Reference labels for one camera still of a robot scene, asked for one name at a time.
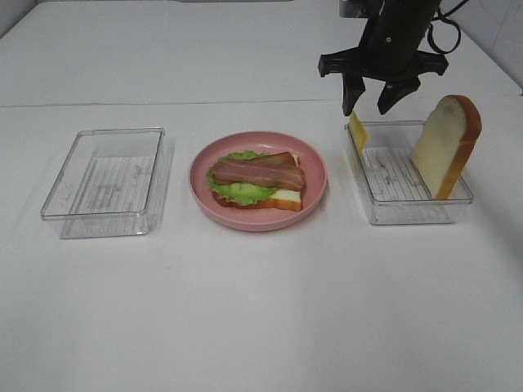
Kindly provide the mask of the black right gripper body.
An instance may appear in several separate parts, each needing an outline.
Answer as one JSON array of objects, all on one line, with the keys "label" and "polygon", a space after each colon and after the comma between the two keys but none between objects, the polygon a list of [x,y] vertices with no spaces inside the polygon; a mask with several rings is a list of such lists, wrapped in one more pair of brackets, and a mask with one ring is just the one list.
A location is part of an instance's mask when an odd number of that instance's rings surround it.
[{"label": "black right gripper body", "polygon": [[449,65],[445,56],[418,49],[435,13],[434,7],[384,7],[368,19],[357,47],[320,57],[320,75],[384,82],[424,73],[441,76]]}]

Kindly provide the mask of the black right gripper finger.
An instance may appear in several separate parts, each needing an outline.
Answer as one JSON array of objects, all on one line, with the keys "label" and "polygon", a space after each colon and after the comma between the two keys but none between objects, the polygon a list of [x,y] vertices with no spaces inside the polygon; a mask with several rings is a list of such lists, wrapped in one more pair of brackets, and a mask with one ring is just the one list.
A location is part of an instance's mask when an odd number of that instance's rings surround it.
[{"label": "black right gripper finger", "polygon": [[364,79],[361,76],[342,75],[342,110],[345,116],[350,116],[357,100],[365,92]]},{"label": "black right gripper finger", "polygon": [[421,86],[419,76],[380,77],[385,86],[378,98],[378,111],[386,114],[395,104]]}]

